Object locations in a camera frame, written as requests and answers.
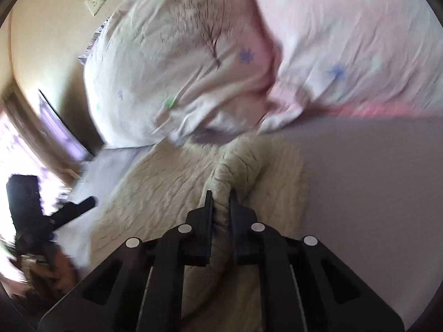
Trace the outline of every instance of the window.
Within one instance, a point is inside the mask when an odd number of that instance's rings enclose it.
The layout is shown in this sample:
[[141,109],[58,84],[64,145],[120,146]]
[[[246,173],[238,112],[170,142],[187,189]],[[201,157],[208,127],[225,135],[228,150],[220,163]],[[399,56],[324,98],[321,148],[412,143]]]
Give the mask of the window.
[[66,191],[65,185],[34,155],[5,113],[0,114],[0,234],[14,242],[16,234],[9,212],[6,183],[11,175],[35,175],[40,182],[40,195],[44,214],[55,211],[58,196]]

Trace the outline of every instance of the black metal frame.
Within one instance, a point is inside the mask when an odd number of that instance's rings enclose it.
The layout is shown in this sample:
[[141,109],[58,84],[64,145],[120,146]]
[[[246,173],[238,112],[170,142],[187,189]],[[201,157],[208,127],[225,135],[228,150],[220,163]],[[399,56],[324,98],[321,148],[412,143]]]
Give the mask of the black metal frame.
[[[183,273],[210,261],[213,202],[143,243],[129,238],[41,320],[40,332],[176,332]],[[313,236],[285,238],[229,199],[233,259],[258,265],[267,332],[404,332],[401,318]]]

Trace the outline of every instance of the pillow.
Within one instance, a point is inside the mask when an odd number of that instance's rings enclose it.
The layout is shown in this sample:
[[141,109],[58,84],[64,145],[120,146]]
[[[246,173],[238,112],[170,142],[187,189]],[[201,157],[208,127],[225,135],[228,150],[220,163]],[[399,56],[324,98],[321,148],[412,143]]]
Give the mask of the pillow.
[[85,66],[89,109],[113,147],[258,127],[272,43],[254,0],[124,0]]
[[269,92],[278,109],[263,130],[312,104],[357,115],[371,104],[381,112],[387,102],[403,115],[443,111],[443,28],[426,0],[257,2],[281,46]]
[[86,48],[85,52],[83,53],[83,55],[79,56],[78,61],[82,65],[86,64],[86,61],[87,61],[89,55],[91,54],[92,48],[94,47],[95,42],[97,41],[97,39],[100,37],[101,33],[103,32],[103,29],[105,28],[107,22],[108,22],[108,20],[106,20],[104,23],[102,23],[101,26],[97,29],[97,31],[94,32],[94,35],[92,36],[92,39],[91,39],[88,47]]

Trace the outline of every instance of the fleece blanket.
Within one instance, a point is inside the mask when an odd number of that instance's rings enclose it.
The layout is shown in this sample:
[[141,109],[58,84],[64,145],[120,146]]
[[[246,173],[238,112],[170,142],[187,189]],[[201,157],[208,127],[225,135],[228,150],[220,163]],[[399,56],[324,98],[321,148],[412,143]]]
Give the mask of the fleece blanket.
[[[190,142],[176,147],[164,140],[129,173],[105,208],[92,234],[92,267],[127,238],[159,238],[183,223],[190,210],[203,205],[205,192],[212,190],[215,212],[210,265],[185,269],[182,315],[190,315],[214,295],[229,265],[228,196],[232,188],[241,203],[256,211],[259,221],[282,235],[298,237],[307,179],[294,145],[279,137],[247,135],[224,146]],[[241,294],[250,295],[248,289],[259,291],[255,274],[246,279],[246,288],[239,286],[231,296],[237,303]],[[261,315],[260,304],[251,314]]]

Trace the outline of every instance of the beige wall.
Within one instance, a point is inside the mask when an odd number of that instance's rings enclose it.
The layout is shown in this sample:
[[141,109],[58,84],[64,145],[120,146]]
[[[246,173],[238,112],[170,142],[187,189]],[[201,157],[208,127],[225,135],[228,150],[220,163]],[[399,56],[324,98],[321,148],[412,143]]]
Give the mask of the beige wall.
[[12,83],[12,68],[9,60],[9,22],[8,16],[0,27],[0,95]]
[[121,0],[107,0],[94,17],[84,1],[18,0],[11,21],[12,65],[31,105],[37,108],[41,89],[76,137],[97,150],[101,141],[89,117],[77,57]]

